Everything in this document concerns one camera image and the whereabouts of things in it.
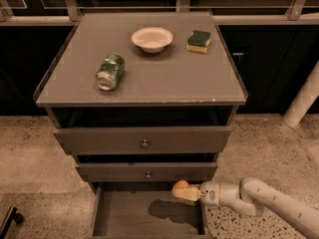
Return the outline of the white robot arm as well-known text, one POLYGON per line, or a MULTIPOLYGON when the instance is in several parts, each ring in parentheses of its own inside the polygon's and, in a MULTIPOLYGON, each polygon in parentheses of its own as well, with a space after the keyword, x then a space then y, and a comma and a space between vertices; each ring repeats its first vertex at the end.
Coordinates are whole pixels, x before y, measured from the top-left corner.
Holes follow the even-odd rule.
POLYGON ((244 177, 238 184, 178 181, 172 195, 179 200, 225 206, 246 216, 261 216, 267 208, 307 239, 319 239, 319 211, 274 189, 263 181, 244 177))

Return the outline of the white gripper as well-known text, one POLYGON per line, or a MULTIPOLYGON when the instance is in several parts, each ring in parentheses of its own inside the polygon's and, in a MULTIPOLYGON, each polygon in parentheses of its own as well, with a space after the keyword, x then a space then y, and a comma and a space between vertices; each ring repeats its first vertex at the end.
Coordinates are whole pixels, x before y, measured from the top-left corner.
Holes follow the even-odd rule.
POLYGON ((220 184, 213 181, 204 182, 197 187, 177 187, 172 195, 179 200, 197 201, 199 198, 205 205, 218 205, 220 202, 220 184))

